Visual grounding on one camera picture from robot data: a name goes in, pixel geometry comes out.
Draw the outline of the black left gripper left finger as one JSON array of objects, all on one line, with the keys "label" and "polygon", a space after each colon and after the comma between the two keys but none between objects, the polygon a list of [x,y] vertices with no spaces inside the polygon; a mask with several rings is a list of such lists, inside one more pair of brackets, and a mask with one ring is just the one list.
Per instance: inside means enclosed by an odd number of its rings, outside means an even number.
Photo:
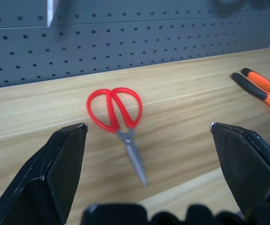
[{"label": "black left gripper left finger", "polygon": [[0,197],[0,225],[64,225],[78,187],[88,125],[55,131]]}]

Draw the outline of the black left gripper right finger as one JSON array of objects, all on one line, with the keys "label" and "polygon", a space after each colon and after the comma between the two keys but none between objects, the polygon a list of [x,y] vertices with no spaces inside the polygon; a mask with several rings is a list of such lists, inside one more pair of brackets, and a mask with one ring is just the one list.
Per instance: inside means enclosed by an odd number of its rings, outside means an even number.
[{"label": "black left gripper right finger", "polygon": [[270,203],[270,146],[255,131],[213,122],[210,125],[220,166],[243,214]]}]

